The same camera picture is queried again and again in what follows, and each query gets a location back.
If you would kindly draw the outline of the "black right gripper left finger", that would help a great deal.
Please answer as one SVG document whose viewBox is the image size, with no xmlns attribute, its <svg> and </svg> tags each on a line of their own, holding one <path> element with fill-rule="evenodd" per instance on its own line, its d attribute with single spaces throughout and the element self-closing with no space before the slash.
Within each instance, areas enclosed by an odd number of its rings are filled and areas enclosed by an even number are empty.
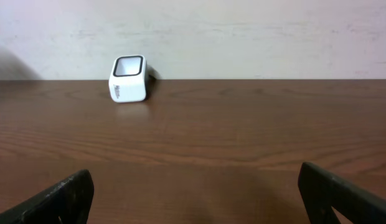
<svg viewBox="0 0 386 224">
<path fill-rule="evenodd" d="M 93 195 L 91 174 L 83 169 L 0 213 L 0 224 L 86 223 Z"/>
</svg>

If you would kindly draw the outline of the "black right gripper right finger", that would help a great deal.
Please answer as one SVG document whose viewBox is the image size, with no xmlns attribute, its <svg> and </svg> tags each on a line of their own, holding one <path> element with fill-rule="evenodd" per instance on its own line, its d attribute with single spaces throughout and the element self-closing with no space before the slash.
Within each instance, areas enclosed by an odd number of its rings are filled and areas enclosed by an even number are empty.
<svg viewBox="0 0 386 224">
<path fill-rule="evenodd" d="M 339 223 L 337 210 L 355 224 L 386 224 L 386 200 L 313 163 L 302 163 L 298 188 L 311 223 Z"/>
</svg>

